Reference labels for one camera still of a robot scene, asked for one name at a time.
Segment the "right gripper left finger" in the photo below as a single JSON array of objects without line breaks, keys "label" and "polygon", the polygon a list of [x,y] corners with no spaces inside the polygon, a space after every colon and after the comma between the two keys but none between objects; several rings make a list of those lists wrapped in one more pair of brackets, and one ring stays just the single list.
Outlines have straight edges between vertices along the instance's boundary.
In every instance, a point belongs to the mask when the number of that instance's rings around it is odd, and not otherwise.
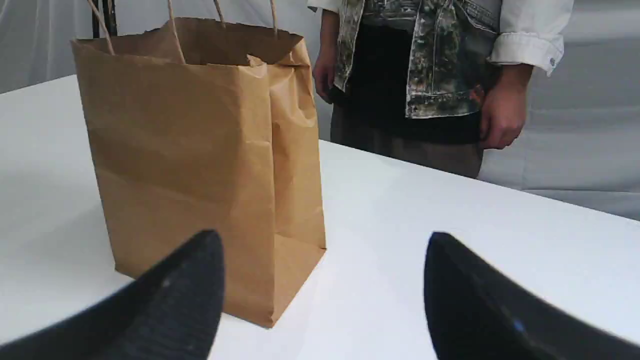
[{"label": "right gripper left finger", "polygon": [[206,360],[225,291],[222,239],[203,230],[111,296],[2,344],[1,358]]}]

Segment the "person's left hand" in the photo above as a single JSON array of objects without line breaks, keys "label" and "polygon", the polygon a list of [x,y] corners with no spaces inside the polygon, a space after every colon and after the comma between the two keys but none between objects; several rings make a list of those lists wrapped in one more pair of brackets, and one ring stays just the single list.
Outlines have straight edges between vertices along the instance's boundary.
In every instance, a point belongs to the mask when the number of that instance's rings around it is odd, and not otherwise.
[{"label": "person's left hand", "polygon": [[502,79],[487,94],[482,107],[481,144],[503,150],[519,137],[527,118],[527,85]]}]

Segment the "person's right hand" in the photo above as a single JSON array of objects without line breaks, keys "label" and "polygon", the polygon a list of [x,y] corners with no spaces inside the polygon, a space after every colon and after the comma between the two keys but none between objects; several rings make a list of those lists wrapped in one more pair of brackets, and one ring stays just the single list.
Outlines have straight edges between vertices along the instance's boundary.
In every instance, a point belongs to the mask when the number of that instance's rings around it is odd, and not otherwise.
[{"label": "person's right hand", "polygon": [[327,104],[332,104],[332,89],[335,79],[336,49],[334,46],[322,46],[313,68],[313,79],[318,96]]}]

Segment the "person's right forearm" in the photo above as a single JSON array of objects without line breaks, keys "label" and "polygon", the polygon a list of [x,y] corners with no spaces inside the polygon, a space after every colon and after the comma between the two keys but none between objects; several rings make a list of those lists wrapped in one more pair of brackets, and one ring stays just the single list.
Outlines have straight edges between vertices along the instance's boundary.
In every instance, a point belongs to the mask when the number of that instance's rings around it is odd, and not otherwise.
[{"label": "person's right forearm", "polygon": [[307,7],[313,12],[321,12],[319,53],[334,53],[341,27],[342,0],[307,0]]}]

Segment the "person's left forearm white sleeve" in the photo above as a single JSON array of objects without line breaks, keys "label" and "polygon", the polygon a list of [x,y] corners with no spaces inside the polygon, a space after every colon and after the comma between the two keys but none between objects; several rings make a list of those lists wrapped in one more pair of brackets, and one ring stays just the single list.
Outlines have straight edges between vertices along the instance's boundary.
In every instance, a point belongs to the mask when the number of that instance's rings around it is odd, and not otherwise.
[{"label": "person's left forearm white sleeve", "polygon": [[563,30],[573,0],[504,0],[499,35],[489,61],[501,68],[500,86],[525,89],[535,69],[547,76],[563,58]]}]

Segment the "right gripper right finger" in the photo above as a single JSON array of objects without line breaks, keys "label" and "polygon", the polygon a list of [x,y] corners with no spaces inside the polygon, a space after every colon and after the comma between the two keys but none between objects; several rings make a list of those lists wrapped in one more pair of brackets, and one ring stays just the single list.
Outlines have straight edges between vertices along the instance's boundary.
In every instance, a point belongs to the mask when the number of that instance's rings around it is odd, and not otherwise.
[{"label": "right gripper right finger", "polygon": [[535,296],[446,232],[430,235],[423,302],[439,360],[637,360],[637,344]]}]

